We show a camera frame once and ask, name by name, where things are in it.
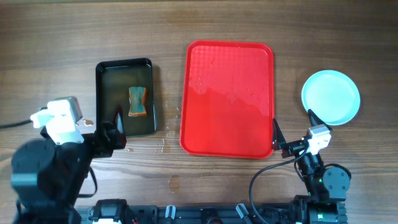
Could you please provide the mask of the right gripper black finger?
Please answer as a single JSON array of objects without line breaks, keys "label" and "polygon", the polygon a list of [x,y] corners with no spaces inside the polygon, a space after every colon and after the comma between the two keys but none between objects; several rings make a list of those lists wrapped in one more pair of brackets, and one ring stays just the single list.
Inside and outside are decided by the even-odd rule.
[{"label": "right gripper black finger", "polygon": [[286,141],[275,118],[272,120],[272,128],[272,149],[274,151],[278,151],[284,148],[283,145],[286,143]]},{"label": "right gripper black finger", "polygon": [[308,118],[309,118],[309,120],[310,120],[310,124],[312,125],[312,127],[318,126],[318,125],[325,125],[325,126],[328,128],[329,131],[332,130],[332,128],[331,128],[329,125],[327,125],[323,120],[321,120],[321,119],[313,112],[313,110],[309,109],[309,110],[307,111],[307,113],[308,113]]}]

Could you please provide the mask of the light blue plate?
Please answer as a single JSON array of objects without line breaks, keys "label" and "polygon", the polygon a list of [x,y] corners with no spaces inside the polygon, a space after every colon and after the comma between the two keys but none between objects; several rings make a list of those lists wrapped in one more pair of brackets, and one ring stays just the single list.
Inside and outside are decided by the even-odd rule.
[{"label": "light blue plate", "polygon": [[361,104],[354,81],[336,70],[322,70],[310,76],[302,87],[301,99],[305,110],[312,110],[330,126],[351,121]]}]

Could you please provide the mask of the orange green sponge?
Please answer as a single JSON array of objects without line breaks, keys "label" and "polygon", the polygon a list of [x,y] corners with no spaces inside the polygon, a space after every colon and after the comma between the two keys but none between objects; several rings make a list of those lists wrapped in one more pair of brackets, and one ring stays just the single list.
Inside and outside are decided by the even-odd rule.
[{"label": "orange green sponge", "polygon": [[147,88],[142,86],[129,87],[129,116],[146,116]]}]

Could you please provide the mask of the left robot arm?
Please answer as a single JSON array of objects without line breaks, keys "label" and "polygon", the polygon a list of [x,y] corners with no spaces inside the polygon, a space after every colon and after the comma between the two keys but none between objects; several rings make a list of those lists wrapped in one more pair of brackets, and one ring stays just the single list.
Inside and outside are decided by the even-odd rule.
[{"label": "left robot arm", "polygon": [[81,223],[74,204],[84,180],[93,175],[93,159],[111,157],[123,149],[126,135],[123,109],[111,121],[102,121],[83,142],[56,144],[44,129],[43,139],[23,144],[13,155],[11,187],[16,191],[14,223]]}]

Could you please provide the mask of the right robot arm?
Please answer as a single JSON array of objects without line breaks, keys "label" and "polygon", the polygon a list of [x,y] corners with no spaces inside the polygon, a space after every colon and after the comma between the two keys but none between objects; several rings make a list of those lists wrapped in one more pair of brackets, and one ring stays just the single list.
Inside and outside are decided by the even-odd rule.
[{"label": "right robot arm", "polygon": [[339,164],[324,164],[320,156],[320,151],[329,146],[333,130],[312,110],[308,110],[308,118],[311,126],[306,135],[292,142],[285,140],[277,121],[273,119],[272,147],[281,150],[283,158],[293,158],[295,169],[312,200],[318,203],[344,202],[351,173]]}]

